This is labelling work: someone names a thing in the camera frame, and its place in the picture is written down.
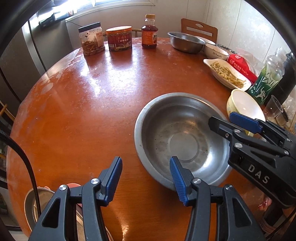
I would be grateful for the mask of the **pink bear plate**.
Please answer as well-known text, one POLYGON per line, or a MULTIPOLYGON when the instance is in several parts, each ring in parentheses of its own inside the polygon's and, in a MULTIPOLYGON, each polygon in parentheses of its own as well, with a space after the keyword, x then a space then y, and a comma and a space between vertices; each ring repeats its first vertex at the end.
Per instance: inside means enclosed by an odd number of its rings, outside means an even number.
POLYGON ((77 183, 68 183, 67 186, 68 186, 69 188, 75 188, 75 187, 79 187, 80 184, 77 184, 77 183))

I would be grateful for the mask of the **yellow handled bowl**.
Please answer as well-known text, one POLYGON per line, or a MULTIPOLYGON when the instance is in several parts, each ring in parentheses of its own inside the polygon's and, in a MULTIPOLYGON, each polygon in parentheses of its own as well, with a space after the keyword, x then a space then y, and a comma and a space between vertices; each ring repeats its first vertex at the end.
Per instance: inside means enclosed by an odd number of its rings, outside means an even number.
POLYGON ((258 103, 248 93, 239 89, 234 89, 231 91, 231 95, 227 100, 226 111, 230 122, 234 123, 235 125, 238 125, 238 123, 233 122, 233 120, 230 118, 230 114, 232 112, 245 115, 252 119, 265 121, 265 116, 258 103))

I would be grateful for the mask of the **wide-rim steel bowl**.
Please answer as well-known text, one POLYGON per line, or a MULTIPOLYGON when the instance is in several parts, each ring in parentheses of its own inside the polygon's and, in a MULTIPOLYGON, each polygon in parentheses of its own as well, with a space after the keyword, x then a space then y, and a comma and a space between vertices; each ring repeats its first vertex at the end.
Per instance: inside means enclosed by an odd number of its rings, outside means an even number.
POLYGON ((135 123, 134 144, 154 180, 175 190, 169 167, 172 156, 209 185, 226 180, 232 170, 227 163, 229 142, 210 130, 212 116, 226 120, 211 102, 184 92, 167 93, 145 105, 135 123))

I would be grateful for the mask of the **clear plastic cup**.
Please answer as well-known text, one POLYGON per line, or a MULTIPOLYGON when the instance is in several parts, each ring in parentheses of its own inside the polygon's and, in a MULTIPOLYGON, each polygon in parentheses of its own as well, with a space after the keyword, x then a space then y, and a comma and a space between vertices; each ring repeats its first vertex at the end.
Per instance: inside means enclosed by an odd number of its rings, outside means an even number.
POLYGON ((270 100, 263 110, 263 113, 266 120, 272 120, 279 114, 283 113, 283 108, 279 100, 274 95, 271 95, 270 100))

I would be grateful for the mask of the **plastic bag of items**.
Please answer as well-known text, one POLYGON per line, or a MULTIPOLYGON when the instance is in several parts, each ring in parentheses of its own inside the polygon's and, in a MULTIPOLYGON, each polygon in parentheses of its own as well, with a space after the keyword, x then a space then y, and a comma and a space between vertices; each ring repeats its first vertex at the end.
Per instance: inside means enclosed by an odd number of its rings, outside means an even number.
POLYGON ((286 130, 295 135, 295 91, 290 93, 282 106, 288 117, 288 122, 284 125, 284 127, 286 130))

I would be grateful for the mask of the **green drink bottle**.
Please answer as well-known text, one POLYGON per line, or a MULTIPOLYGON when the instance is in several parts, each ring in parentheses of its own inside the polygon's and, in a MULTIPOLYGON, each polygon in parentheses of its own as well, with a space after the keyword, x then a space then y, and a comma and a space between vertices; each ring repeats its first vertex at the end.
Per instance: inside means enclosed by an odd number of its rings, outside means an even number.
POLYGON ((280 47, 276 49, 273 55, 268 56, 254 85, 248 89, 247 93, 259 105, 264 104, 268 95, 282 79, 285 73, 286 54, 287 52, 280 47))

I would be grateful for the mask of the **black thermos flask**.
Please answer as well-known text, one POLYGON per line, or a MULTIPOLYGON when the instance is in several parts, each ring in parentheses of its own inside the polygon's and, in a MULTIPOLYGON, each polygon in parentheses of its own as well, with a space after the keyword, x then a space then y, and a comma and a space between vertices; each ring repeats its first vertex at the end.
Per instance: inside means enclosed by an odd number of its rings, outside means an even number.
POLYGON ((281 104, 283 104, 295 87, 295 55, 293 52, 289 52, 286 54, 286 57, 287 59, 284 62, 285 74, 268 95, 264 104, 269 102, 272 95, 276 97, 281 104))

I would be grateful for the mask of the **red tissue pack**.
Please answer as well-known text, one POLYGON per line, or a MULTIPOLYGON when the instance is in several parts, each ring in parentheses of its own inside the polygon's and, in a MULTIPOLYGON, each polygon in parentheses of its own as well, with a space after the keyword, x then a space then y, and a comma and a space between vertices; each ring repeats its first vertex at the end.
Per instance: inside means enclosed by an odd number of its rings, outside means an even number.
POLYGON ((254 84, 257 80, 257 76, 251 70, 247 61, 238 54, 230 54, 227 62, 235 68, 239 73, 245 76, 252 84, 254 84))

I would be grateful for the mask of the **white ceramic bowl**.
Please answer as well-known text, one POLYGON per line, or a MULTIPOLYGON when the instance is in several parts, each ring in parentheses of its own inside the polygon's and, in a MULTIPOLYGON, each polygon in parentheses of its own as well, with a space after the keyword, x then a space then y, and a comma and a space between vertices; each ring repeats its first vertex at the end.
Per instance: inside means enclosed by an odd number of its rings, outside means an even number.
POLYGON ((222 59, 222 60, 225 60, 227 61, 228 57, 229 57, 229 54, 215 46, 215 45, 212 45, 212 44, 206 44, 204 46, 204 52, 205 52, 205 55, 207 56, 208 59, 222 59))

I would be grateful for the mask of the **wooden chair back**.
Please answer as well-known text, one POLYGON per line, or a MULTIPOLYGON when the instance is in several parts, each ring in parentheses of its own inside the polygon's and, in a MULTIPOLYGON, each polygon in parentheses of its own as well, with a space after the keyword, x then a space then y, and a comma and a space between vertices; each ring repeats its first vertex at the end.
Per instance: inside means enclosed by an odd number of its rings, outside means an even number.
POLYGON ((217 42, 218 29, 199 21, 182 18, 181 32, 217 42))

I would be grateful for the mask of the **brown sauce bottle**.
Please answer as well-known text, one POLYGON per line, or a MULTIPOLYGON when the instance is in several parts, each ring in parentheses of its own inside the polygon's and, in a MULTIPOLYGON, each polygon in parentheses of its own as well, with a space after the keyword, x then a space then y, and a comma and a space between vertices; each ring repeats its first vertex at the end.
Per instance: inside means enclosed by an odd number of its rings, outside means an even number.
POLYGON ((156 49, 158 28, 155 26, 155 14, 145 15, 145 25, 142 27, 142 47, 156 49))

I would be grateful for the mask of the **red lidded jar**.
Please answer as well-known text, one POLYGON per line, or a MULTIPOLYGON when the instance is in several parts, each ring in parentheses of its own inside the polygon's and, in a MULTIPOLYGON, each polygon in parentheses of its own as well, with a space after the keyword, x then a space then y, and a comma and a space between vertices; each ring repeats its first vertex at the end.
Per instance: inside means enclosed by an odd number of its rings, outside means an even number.
POLYGON ((123 51, 132 47, 132 26, 118 26, 106 30, 109 51, 123 51))

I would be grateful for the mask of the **grey refrigerator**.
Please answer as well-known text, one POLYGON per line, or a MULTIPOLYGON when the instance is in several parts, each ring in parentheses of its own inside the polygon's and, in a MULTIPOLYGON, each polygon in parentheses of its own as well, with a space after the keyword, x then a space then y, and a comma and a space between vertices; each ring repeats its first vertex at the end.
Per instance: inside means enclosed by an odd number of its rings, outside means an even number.
POLYGON ((45 28, 40 20, 34 14, 1 56, 1 101, 14 115, 40 77, 73 50, 65 20, 45 28))

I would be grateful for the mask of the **clear jar black lid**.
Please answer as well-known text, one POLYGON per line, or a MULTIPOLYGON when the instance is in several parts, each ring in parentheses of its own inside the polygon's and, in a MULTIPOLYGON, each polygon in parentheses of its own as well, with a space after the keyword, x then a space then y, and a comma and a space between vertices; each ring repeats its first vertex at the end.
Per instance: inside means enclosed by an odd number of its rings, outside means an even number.
POLYGON ((78 32, 84 56, 95 55, 105 50, 100 22, 80 27, 78 32))

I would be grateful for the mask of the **window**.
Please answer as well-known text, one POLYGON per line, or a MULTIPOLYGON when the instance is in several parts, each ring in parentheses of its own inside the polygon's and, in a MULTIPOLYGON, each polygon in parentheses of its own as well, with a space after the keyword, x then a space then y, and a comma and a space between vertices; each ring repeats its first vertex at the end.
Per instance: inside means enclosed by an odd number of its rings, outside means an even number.
POLYGON ((66 1, 53 7, 52 15, 56 20, 76 19, 107 9, 126 6, 155 6, 156 1, 66 1))

